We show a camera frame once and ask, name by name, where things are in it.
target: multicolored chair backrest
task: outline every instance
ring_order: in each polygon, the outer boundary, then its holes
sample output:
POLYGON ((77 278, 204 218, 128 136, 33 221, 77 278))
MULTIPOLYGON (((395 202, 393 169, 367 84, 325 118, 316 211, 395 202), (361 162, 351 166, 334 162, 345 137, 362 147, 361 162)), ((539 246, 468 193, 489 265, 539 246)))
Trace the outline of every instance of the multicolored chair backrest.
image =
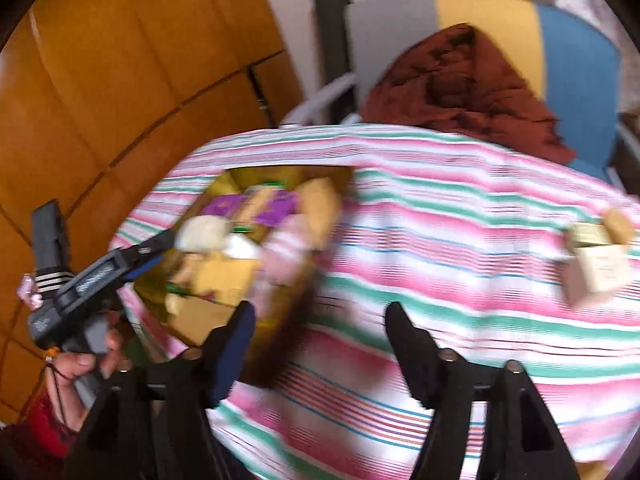
POLYGON ((585 163, 604 168, 616 139, 616 47, 596 28, 525 0, 366 0, 347 7, 358 100, 410 46, 470 23, 502 49, 560 118, 558 133, 585 163))

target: tablecloth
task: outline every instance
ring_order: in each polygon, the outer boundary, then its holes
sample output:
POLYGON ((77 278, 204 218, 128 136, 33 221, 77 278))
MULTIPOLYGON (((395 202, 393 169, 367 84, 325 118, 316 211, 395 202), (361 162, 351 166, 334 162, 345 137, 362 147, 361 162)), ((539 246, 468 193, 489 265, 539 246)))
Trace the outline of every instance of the tablecloth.
MULTIPOLYGON (((407 392, 383 327, 390 301, 441 347, 482 364, 523 362, 574 458, 615 458, 640 422, 640 288, 579 312, 562 299, 561 230, 610 206, 640 208, 568 168, 457 134, 404 126, 315 126, 214 140, 132 211, 112 246, 171 226, 223 170, 274 164, 354 168, 353 199, 324 266, 303 343, 273 390, 236 383, 213 431, 268 479, 408 478, 431 412, 407 392)), ((634 276, 640 250, 630 248, 634 276)), ((183 346, 130 286, 130 320, 157 354, 183 346)), ((472 413, 462 478, 481 452, 472 413)))

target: purple package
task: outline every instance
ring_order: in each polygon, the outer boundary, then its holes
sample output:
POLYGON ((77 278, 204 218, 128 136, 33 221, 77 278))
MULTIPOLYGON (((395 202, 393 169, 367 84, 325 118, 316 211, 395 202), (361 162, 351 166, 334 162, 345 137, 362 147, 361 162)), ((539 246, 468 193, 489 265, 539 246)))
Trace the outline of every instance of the purple package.
POLYGON ((244 200, 243 195, 223 195, 214 198, 209 204, 202 208, 201 215, 222 216, 231 218, 244 200))
POLYGON ((279 190, 271 202, 261 213, 254 217, 254 222, 267 227, 277 227, 292 214, 298 206, 298 195, 285 189, 279 190))

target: gray handle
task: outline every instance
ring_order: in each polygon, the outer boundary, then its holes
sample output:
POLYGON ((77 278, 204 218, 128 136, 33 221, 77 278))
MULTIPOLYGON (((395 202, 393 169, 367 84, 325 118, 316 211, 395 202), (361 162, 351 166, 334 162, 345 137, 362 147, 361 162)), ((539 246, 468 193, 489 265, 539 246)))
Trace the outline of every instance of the gray handle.
POLYGON ((100 362, 107 355, 105 338, 109 328, 109 316, 98 314, 85 324, 80 335, 69 339, 62 347, 65 352, 95 355, 95 368, 74 381, 78 397, 88 410, 94 405, 95 397, 105 380, 100 371, 100 362))

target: yellow stripe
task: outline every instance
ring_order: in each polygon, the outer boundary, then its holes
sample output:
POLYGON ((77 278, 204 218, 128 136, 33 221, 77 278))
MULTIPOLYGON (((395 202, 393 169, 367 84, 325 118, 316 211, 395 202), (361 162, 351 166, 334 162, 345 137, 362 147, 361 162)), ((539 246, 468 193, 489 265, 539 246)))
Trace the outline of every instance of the yellow stripe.
POLYGON ((545 51, 534 4, 525 0, 436 0, 435 3, 440 28, 457 23, 480 28, 529 81, 538 98, 545 98, 545 51))

